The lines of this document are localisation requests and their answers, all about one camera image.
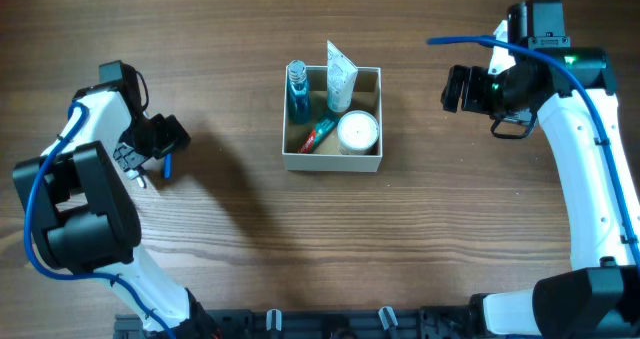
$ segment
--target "cable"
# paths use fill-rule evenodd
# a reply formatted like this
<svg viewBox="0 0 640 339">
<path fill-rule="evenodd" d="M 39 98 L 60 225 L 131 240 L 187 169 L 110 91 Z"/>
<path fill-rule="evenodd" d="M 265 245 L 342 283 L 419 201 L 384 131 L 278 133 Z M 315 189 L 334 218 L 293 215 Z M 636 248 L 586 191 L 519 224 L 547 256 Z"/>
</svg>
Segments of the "cable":
<svg viewBox="0 0 640 339">
<path fill-rule="evenodd" d="M 633 225 L 631 224 L 631 216 L 629 215 L 629 209 L 627 207 L 627 202 L 624 198 L 624 192 L 622 190 L 622 184 L 620 183 L 620 175 L 618 174 L 618 169 L 616 168 L 616 163 L 613 158 L 613 151 L 611 150 L 611 141 L 607 136 L 607 132 L 604 128 L 604 124 L 602 123 L 602 118 L 598 113 L 595 105 L 593 104 L 593 100 L 587 93 L 587 90 L 582 86 L 580 81 L 571 73 L 564 65 L 560 64 L 558 61 L 553 59 L 552 57 L 533 50 L 529 50 L 527 48 L 505 43 L 499 40 L 496 40 L 490 36 L 457 36 L 457 37 L 442 37 L 442 38 L 431 38 L 427 40 L 428 45 L 445 45 L 445 44 L 458 44 L 458 43 L 476 43 L 485 47 L 501 47 L 508 49 L 517 54 L 525 55 L 534 59 L 537 59 L 545 64 L 548 64 L 554 68 L 556 68 L 562 75 L 564 75 L 569 82 L 573 85 L 573 87 L 578 91 L 582 100 L 584 100 L 587 109 L 589 110 L 589 114 L 591 114 L 591 118 L 593 119 L 594 124 L 596 125 L 596 131 L 598 132 L 598 136 L 600 137 L 600 146 L 602 147 L 602 151 L 604 152 L 604 157 L 607 162 L 607 167 L 609 169 L 609 176 L 611 177 L 611 184 L 613 186 L 613 191 L 616 194 L 616 201 L 618 203 L 618 209 L 620 210 L 620 216 L 622 217 L 622 226 L 627 234 L 627 244 L 629 244 L 629 248 L 631 249 L 631 255 L 633 256 L 633 260 L 636 263 L 636 268 L 638 270 L 638 275 L 640 275 L 640 249 L 638 248 L 638 239 L 633 230 Z"/>
<path fill-rule="evenodd" d="M 147 101 L 142 106 L 142 111 L 145 111 L 149 106 L 149 90 L 147 90 L 147 83 L 144 81 L 144 77 L 142 76 L 142 73 L 136 70 L 136 75 L 139 76 L 140 80 L 142 81 L 142 86 L 144 87 L 144 95 L 147 98 Z M 171 153 L 167 154 L 167 156 L 164 159 L 164 178 L 167 180 L 171 179 L 171 173 L 173 171 L 172 170 L 173 161 L 171 159 L 172 159 Z"/>
<path fill-rule="evenodd" d="M 147 90 L 147 83 L 144 81 L 142 73 L 136 70 L 136 75 L 138 75 L 140 77 L 140 80 L 142 80 L 142 86 L 144 87 L 144 96 L 147 98 L 147 101 L 145 101 L 144 105 L 142 106 L 142 111 L 145 111 L 149 106 L 149 90 Z"/>
<path fill-rule="evenodd" d="M 162 328 L 165 330 L 165 332 L 169 335 L 171 339 L 176 339 L 175 334 L 173 333 L 171 328 L 169 328 L 167 323 L 165 323 L 164 320 L 162 320 L 162 318 L 158 316 L 158 314 L 155 314 L 151 309 L 149 309 L 146 305 L 144 305 L 144 303 L 140 299 L 140 296 L 138 296 L 138 293 L 136 293 L 135 289 L 129 283 L 127 283 L 124 279 L 121 279 L 117 275 L 108 274 L 108 273 L 89 273 L 89 274 L 78 274 L 78 275 L 59 274 L 45 268 L 45 266 L 42 265 L 42 263 L 40 263 L 40 261 L 36 257 L 35 252 L 33 251 L 33 242 L 31 240 L 31 225 L 33 223 L 33 216 L 35 213 L 36 199 L 38 198 L 38 193 L 40 192 L 40 188 L 43 187 L 42 184 L 44 182 L 44 177 L 45 175 L 47 175 L 47 172 L 49 171 L 49 167 L 55 160 L 56 156 L 60 152 L 62 152 L 64 148 L 67 146 L 67 144 L 69 144 L 69 142 L 73 140 L 73 138 L 78 134 L 78 132 L 84 125 L 85 121 L 87 120 L 87 117 L 89 116 L 89 108 L 82 105 L 80 102 L 76 101 L 76 102 L 73 102 L 69 107 L 69 112 L 68 112 L 69 119 L 71 119 L 74 109 L 80 109 L 81 111 L 80 118 L 73 125 L 73 127 L 71 127 L 71 130 L 69 130 L 69 133 L 60 140 L 60 142 L 53 148 L 53 150 L 51 150 L 47 158 L 44 160 L 44 162 L 42 163 L 42 166 L 40 167 L 40 170 L 38 171 L 38 174 L 36 174 L 35 181 L 33 182 L 33 187 L 31 187 L 31 192 L 29 193 L 29 200 L 27 201 L 27 209 L 25 211 L 26 213 L 25 213 L 25 220 L 24 220 L 24 249 L 27 252 L 27 257 L 29 258 L 29 261 L 31 262 L 33 267 L 40 274 L 51 279 L 66 280 L 66 281 L 82 280 L 82 279 L 106 279 L 122 285 L 122 287 L 125 288 L 129 292 L 129 294 L 131 294 L 131 296 L 133 297 L 133 300 L 135 300 L 136 304 L 138 304 L 140 309 L 142 309 L 142 311 L 146 315 L 150 316 L 155 321 L 157 321 L 158 324 L 162 326 Z"/>
</svg>

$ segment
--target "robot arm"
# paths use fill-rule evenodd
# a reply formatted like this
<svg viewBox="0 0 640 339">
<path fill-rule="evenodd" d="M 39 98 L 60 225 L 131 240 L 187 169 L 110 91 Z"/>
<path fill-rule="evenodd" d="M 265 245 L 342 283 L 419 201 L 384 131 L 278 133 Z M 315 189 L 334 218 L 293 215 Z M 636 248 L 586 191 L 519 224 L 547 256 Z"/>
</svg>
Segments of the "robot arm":
<svg viewBox="0 0 640 339">
<path fill-rule="evenodd" d="M 77 130 L 72 128 L 81 125 L 39 183 L 31 234 L 40 257 L 49 267 L 73 274 L 54 273 L 56 279 L 102 282 L 138 314 L 143 329 L 154 337 L 171 336 L 158 319 L 180 338 L 210 337 L 216 332 L 215 322 L 140 244 L 137 211 L 112 164 L 115 161 L 133 179 L 151 157 L 160 159 L 189 143 L 188 134 L 174 116 L 147 118 L 136 73 L 121 62 L 100 66 L 101 83 L 76 93 L 73 101 L 80 105 L 75 105 L 58 140 L 42 157 L 19 163 L 14 182 L 27 211 L 45 158 Z M 86 205 L 62 212 L 56 208 L 78 192 L 84 192 Z M 121 281 L 133 291 L 119 285 Z"/>
<path fill-rule="evenodd" d="M 620 141 L 616 83 L 606 53 L 595 48 L 571 48 L 564 33 L 559 0 L 530 0 L 509 9 L 508 21 L 498 27 L 497 40 L 512 45 L 510 55 L 493 42 L 489 69 L 454 66 L 442 93 L 445 110 L 489 115 L 498 138 L 522 139 L 539 121 L 551 144 L 571 230 L 573 272 L 544 279 L 534 289 L 480 295 L 485 334 L 540 335 L 545 338 L 632 337 L 639 334 L 640 311 L 634 296 L 640 278 L 632 255 L 638 223 L 625 223 L 625 211 L 638 218 L 640 209 Z M 466 42 L 461 38 L 431 43 Z M 488 41 L 474 38 L 476 43 Z M 523 55 L 524 47 L 546 54 L 554 65 Z M 593 112 L 576 86 L 556 66 L 573 74 L 591 98 L 601 118 L 597 130 Z M 522 135 L 500 134 L 499 124 L 525 127 Z M 612 160 L 604 146 L 611 148 Z M 621 193 L 614 190 L 609 166 L 615 165 Z"/>
</svg>

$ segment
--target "cardboard box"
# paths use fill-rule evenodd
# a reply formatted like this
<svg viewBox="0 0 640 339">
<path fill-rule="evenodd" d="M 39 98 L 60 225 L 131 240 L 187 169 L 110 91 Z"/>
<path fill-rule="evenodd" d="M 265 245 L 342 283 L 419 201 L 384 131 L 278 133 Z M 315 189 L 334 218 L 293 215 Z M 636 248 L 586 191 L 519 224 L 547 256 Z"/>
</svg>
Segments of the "cardboard box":
<svg viewBox="0 0 640 339">
<path fill-rule="evenodd" d="M 368 155 L 342 155 L 339 151 L 338 130 L 329 136 L 312 154 L 298 154 L 297 151 L 328 110 L 327 107 L 327 67 L 307 66 L 307 77 L 311 87 L 312 119 L 305 125 L 289 123 L 287 112 L 287 71 L 285 70 L 284 118 L 282 121 L 282 159 L 286 170 L 304 171 L 346 171 L 376 172 L 382 161 L 382 81 L 380 68 L 358 68 L 358 76 L 353 90 L 351 106 L 343 113 L 364 110 L 378 121 L 380 137 Z"/>
</svg>

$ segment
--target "wooden table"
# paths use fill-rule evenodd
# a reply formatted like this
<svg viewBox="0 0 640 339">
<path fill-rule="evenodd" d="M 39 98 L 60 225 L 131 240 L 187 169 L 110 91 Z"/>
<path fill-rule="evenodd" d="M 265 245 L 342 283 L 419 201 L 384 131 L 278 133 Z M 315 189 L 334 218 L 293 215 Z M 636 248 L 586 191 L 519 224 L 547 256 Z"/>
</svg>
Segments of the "wooden table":
<svg viewBox="0 0 640 339">
<path fill-rule="evenodd" d="M 206 308 L 373 309 L 463 304 L 570 269 L 569 226 L 540 129 L 501 141 L 490 120 L 442 111 L 454 64 L 521 0 L 0 0 L 0 337 L 109 338 L 129 310 L 99 284 L 37 275 L 22 244 L 13 166 L 66 122 L 98 65 L 140 70 L 151 114 L 193 140 L 175 179 L 127 182 L 143 243 Z M 632 172 L 640 166 L 638 0 L 564 0 L 574 46 L 602 46 L 619 83 Z M 284 67 L 326 62 L 326 40 L 383 75 L 377 174 L 290 173 L 281 149 Z"/>
</svg>

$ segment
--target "blue cable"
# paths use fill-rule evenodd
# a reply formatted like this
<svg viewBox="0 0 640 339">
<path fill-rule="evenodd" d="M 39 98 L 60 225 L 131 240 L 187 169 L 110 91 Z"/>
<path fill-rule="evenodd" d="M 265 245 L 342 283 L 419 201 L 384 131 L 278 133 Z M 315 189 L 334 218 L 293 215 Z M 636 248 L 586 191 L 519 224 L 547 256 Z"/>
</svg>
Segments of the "blue cable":
<svg viewBox="0 0 640 339">
<path fill-rule="evenodd" d="M 580 81 L 567 70 L 564 65 L 560 64 L 553 57 L 548 56 L 544 53 L 529 50 L 527 48 L 505 43 L 499 40 L 496 40 L 490 36 L 456 36 L 456 37 L 442 37 L 442 38 L 431 38 L 427 40 L 428 45 L 444 45 L 444 44 L 459 44 L 459 43 L 476 43 L 485 47 L 501 47 L 508 49 L 517 54 L 525 55 L 534 59 L 537 59 L 545 64 L 548 64 L 555 69 L 557 69 L 562 75 L 564 75 L 569 82 L 573 85 L 573 87 L 578 91 L 582 100 L 584 100 L 587 109 L 589 109 L 589 114 L 591 114 L 591 118 L 593 119 L 594 124 L 596 125 L 596 131 L 598 132 L 598 136 L 600 137 L 600 142 L 602 143 L 601 147 L 604 152 L 604 157 L 607 162 L 607 167 L 609 169 L 609 176 L 611 177 L 611 183 L 613 185 L 613 191 L 616 194 L 616 201 L 618 202 L 618 209 L 620 210 L 620 216 L 622 217 L 622 226 L 627 234 L 627 240 L 629 241 L 629 247 L 631 249 L 631 255 L 633 256 L 633 260 L 636 263 L 636 268 L 638 270 L 638 275 L 640 275 L 640 249 L 638 248 L 638 240 L 636 234 L 633 230 L 633 225 L 631 224 L 631 216 L 629 215 L 629 209 L 627 207 L 627 202 L 624 198 L 624 192 L 622 191 L 622 184 L 620 183 L 620 176 L 618 175 L 618 169 L 616 168 L 616 163 L 613 159 L 613 151 L 611 150 L 611 141 L 607 136 L 607 132 L 604 128 L 604 124 L 602 123 L 602 118 L 598 113 L 595 105 L 593 104 L 593 100 L 587 91 L 582 86 Z"/>
<path fill-rule="evenodd" d="M 158 314 L 155 314 L 151 309 L 149 309 L 146 305 L 144 305 L 144 303 L 140 299 L 140 296 L 138 296 L 138 293 L 136 293 L 135 289 L 129 283 L 127 283 L 124 279 L 120 278 L 117 275 L 107 274 L 107 273 L 90 273 L 90 274 L 79 274 L 79 275 L 59 274 L 45 268 L 44 265 L 40 263 L 40 261 L 36 257 L 35 252 L 33 251 L 33 243 L 31 241 L 31 224 L 33 223 L 33 216 L 35 213 L 36 199 L 38 198 L 40 187 L 42 187 L 42 183 L 44 182 L 44 177 L 49 171 L 49 167 L 55 160 L 56 156 L 62 150 L 64 150 L 67 144 L 69 144 L 69 142 L 78 134 L 78 132 L 80 131 L 80 129 L 82 128 L 82 126 L 84 125 L 85 121 L 89 116 L 89 109 L 86 106 L 82 105 L 79 102 L 73 102 L 69 107 L 69 112 L 68 112 L 69 118 L 71 118 L 71 115 L 73 114 L 73 111 L 76 108 L 81 110 L 80 119 L 78 119 L 78 121 L 73 125 L 73 127 L 71 128 L 67 136 L 62 138 L 60 142 L 53 148 L 53 150 L 51 150 L 47 158 L 44 160 L 44 163 L 42 163 L 42 166 L 40 167 L 38 174 L 36 175 L 36 179 L 33 182 L 33 187 L 31 187 L 31 192 L 29 194 L 29 200 L 27 202 L 27 209 L 26 209 L 25 220 L 24 220 L 24 249 L 27 252 L 27 257 L 29 258 L 29 261 L 31 262 L 33 267 L 36 268 L 36 270 L 40 274 L 51 279 L 55 279 L 55 280 L 105 279 L 105 280 L 109 280 L 111 282 L 122 285 L 122 287 L 124 287 L 131 294 L 131 296 L 133 297 L 133 300 L 135 300 L 136 304 L 138 304 L 140 309 L 142 309 L 142 311 L 145 312 L 146 315 L 150 316 L 155 321 L 157 321 L 158 324 L 162 326 L 164 331 L 169 335 L 171 339 L 176 339 L 175 334 L 173 333 L 171 328 L 169 328 L 167 323 L 165 323 L 164 320 L 162 320 L 162 318 L 158 316 Z"/>
</svg>

